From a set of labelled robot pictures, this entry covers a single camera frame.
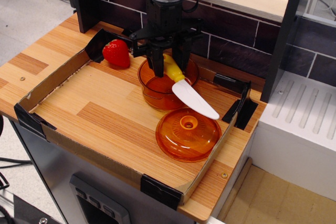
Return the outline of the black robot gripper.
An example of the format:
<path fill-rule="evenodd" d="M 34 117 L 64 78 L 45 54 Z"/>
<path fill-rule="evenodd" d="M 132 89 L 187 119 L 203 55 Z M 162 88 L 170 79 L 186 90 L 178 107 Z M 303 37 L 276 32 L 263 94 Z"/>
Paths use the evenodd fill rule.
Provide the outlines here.
<path fill-rule="evenodd" d="M 144 56 L 156 77 L 164 75 L 163 49 L 172 48 L 172 57 L 184 71 L 192 43 L 201 39 L 200 18 L 183 18 L 184 0 L 146 0 L 147 24 L 130 35 L 134 57 Z"/>

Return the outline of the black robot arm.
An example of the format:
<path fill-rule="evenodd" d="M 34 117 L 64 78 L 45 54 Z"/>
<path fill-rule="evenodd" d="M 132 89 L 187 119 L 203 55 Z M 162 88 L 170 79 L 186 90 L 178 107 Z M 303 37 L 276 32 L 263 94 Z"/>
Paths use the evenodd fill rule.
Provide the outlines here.
<path fill-rule="evenodd" d="M 179 68 L 185 70 L 193 43 L 202 38 L 202 19 L 182 17 L 195 11 L 198 3 L 184 9 L 183 1 L 146 0 L 147 24 L 130 35 L 133 56 L 146 56 L 157 77 L 164 75 L 164 51 L 171 50 Z"/>

